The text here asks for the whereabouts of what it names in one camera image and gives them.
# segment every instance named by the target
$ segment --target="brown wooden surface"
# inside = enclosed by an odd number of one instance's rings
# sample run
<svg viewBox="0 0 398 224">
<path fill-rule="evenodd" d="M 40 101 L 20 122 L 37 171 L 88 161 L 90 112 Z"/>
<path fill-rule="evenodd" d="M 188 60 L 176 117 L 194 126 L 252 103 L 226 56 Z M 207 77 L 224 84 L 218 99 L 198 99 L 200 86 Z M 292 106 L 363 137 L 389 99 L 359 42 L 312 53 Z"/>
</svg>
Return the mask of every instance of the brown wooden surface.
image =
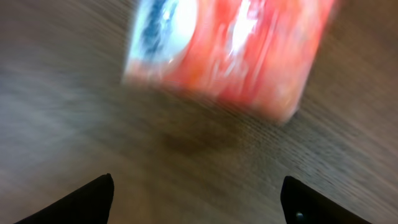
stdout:
<svg viewBox="0 0 398 224">
<path fill-rule="evenodd" d="M 345 1 L 283 127 L 122 88 L 131 8 L 0 1 L 0 223 L 107 172 L 109 223 L 284 223 L 285 175 L 398 223 L 397 1 Z"/>
</svg>

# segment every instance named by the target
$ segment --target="red package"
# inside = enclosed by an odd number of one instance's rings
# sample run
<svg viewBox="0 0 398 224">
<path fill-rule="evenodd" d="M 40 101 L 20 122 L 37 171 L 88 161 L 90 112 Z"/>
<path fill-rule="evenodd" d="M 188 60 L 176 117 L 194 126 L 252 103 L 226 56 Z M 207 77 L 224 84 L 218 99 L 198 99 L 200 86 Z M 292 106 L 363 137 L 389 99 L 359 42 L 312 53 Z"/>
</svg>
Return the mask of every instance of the red package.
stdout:
<svg viewBox="0 0 398 224">
<path fill-rule="evenodd" d="M 334 0 L 145 0 L 125 81 L 172 86 L 287 121 Z"/>
</svg>

